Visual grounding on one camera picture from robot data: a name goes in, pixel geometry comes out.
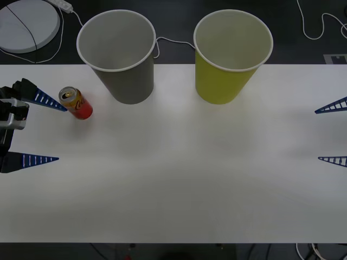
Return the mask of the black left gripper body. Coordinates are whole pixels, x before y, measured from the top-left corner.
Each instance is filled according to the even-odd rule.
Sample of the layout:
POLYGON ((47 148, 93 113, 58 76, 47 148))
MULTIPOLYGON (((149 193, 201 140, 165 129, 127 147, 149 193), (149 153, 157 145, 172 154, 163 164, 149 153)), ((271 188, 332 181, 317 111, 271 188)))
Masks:
POLYGON ((12 136, 13 136, 13 130, 10 129, 8 132, 8 129, 5 128, 4 123, 8 120, 8 108, 9 105, 5 105, 5 103, 2 101, 2 99, 6 99, 7 96, 4 92, 4 90, 1 88, 1 156, 4 157, 6 153, 8 152, 12 136))

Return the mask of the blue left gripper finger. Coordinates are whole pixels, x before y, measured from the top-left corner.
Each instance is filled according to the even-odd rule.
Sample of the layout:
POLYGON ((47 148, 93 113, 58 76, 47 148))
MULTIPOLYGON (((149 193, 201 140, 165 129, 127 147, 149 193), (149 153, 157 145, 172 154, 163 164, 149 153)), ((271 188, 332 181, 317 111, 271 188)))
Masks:
POLYGON ((33 103, 40 106, 45 106, 62 112, 66 112, 67 109, 53 99, 51 96, 40 90, 31 81, 22 78, 20 81, 16 81, 12 85, 12 89, 19 95, 21 101, 33 103))
POLYGON ((1 157, 1 173, 11 173, 57 160, 59 160, 57 157, 8 152, 5 156, 1 157))

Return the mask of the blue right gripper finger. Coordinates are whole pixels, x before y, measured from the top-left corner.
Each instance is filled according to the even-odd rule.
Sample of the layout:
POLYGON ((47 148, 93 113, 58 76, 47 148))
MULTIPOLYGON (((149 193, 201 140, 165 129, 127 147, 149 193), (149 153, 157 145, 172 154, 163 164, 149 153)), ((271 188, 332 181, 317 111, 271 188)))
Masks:
POLYGON ((318 157, 318 159, 337 166, 347 167, 347 157, 318 157))
POLYGON ((347 111, 346 100, 347 100, 347 97, 343 97, 337 101, 334 101, 328 105, 325 105, 325 106, 317 109, 314 112, 316 114, 323 114, 323 113, 347 111))

